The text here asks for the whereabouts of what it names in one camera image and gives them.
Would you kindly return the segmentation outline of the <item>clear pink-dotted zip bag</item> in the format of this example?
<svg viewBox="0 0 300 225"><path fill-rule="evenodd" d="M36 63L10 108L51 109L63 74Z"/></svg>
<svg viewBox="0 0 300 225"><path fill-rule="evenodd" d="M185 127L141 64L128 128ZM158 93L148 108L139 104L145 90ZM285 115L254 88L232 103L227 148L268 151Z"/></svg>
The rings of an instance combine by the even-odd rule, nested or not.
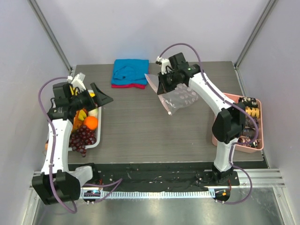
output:
<svg viewBox="0 0 300 225"><path fill-rule="evenodd" d="M180 108L192 105L200 98L194 90L185 84L178 84L175 90L158 95L158 76L145 74L145 78L169 115L173 115Z"/></svg>

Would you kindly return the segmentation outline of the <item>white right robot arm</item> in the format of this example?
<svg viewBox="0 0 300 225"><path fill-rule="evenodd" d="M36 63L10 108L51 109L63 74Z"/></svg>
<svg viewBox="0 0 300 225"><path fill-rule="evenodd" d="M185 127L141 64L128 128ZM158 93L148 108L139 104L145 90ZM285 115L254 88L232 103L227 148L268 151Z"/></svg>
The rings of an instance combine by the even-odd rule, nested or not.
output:
<svg viewBox="0 0 300 225"><path fill-rule="evenodd" d="M233 154L244 128L245 106L233 102L223 94L209 80L201 64L190 65L181 52L168 59L158 56L156 64L161 67L157 94L167 94L184 84L196 92L215 114L212 133L217 139L217 152L211 181L223 185L233 174Z"/></svg>

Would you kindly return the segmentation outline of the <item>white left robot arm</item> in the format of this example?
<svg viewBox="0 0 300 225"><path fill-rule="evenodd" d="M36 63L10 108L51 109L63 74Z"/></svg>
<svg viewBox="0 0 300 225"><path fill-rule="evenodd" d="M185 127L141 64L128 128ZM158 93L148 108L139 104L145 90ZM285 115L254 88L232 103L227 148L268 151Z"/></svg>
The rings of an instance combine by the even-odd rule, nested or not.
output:
<svg viewBox="0 0 300 225"><path fill-rule="evenodd" d="M95 187L100 176L94 163L84 164L75 171L68 169L69 139L74 118L79 110L94 110L113 101L95 83L91 83L94 96L83 86L72 94L73 84L61 82L53 85L54 104L46 112L49 126L48 149L39 176L32 179L32 186L45 205L79 199L81 187Z"/></svg>

